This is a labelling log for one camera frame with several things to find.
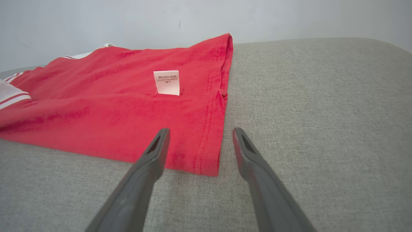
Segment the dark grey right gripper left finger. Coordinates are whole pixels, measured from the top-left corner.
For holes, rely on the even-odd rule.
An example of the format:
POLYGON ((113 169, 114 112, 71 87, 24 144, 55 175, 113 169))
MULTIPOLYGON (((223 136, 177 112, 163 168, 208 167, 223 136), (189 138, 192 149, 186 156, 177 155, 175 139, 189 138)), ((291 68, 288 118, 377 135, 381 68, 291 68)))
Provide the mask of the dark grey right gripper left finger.
POLYGON ((143 231, 150 198, 162 176, 170 144, 169 128, 162 128, 112 192, 87 232, 143 231))

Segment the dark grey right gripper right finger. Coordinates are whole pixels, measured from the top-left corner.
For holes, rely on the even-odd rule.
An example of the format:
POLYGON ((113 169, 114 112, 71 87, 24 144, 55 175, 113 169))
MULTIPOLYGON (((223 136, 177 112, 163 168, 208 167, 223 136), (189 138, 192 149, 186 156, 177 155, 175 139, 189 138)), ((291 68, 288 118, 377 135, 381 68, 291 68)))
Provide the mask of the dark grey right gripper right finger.
POLYGON ((315 232, 310 220, 246 132, 236 127, 232 137, 238 170, 248 183, 259 231, 315 232))

